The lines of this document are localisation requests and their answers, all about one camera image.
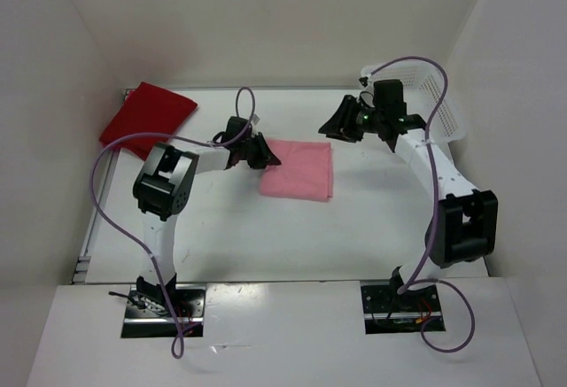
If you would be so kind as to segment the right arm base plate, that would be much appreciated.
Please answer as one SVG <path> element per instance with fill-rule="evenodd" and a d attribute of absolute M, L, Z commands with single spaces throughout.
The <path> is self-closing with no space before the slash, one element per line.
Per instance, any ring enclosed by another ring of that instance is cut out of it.
<path fill-rule="evenodd" d="M 360 289 L 367 335 L 446 330 L 435 286 L 410 290 L 403 296 L 387 281 L 361 283 Z"/>

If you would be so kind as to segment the dark red t-shirt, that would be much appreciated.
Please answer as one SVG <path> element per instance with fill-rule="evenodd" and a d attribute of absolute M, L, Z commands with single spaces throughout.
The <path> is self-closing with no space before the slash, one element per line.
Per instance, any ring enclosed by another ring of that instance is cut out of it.
<path fill-rule="evenodd" d="M 106 126 L 99 142 L 106 146 L 143 132 L 172 135 L 198 109 L 198 104 L 167 89 L 141 82 Z"/>

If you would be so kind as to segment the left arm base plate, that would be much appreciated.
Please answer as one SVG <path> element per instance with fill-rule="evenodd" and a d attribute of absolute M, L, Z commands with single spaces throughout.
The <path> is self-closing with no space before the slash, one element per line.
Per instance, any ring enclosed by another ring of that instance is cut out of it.
<path fill-rule="evenodd" d="M 175 315 L 185 337 L 202 337 L 206 287 L 181 284 L 173 299 Z M 174 338 L 176 327 L 166 306 L 154 305 L 131 285 L 125 306 L 121 338 Z"/>

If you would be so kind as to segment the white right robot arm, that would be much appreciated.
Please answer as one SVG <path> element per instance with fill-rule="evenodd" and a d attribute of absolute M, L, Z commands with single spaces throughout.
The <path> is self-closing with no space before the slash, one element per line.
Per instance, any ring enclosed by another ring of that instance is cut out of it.
<path fill-rule="evenodd" d="M 392 271 L 389 281 L 399 306 L 416 300 L 417 292 L 433 284 L 445 269 L 474 262 L 493 253 L 498 199 L 490 190 L 469 182 L 431 140 L 429 126 L 419 114 L 409 114 L 398 98 L 376 98 L 373 105 L 344 96 L 319 134 L 357 143 L 375 134 L 416 175 L 433 203 L 424 234 L 423 254 Z"/>

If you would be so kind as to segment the light pink t-shirt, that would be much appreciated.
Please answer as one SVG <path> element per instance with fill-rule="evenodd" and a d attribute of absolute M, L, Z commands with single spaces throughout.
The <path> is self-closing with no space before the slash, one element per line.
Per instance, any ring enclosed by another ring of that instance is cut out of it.
<path fill-rule="evenodd" d="M 269 166 L 260 179 L 260 194 L 328 202 L 333 197 L 333 161 L 329 142 L 268 139 L 270 150 L 281 161 Z"/>

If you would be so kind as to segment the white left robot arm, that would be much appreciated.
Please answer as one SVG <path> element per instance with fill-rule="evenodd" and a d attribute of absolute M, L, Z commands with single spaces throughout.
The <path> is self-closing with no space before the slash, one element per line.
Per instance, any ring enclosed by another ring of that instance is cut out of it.
<path fill-rule="evenodd" d="M 241 161 L 253 170 L 281 164 L 261 133 L 227 147 L 198 146 L 181 151 L 156 143 L 151 149 L 134 183 L 133 196 L 143 215 L 144 244 L 158 263 L 157 267 L 146 265 L 136 279 L 137 294 L 152 311 L 168 314 L 167 301 L 177 304 L 175 226 L 189 203 L 195 177 L 230 169 Z"/>

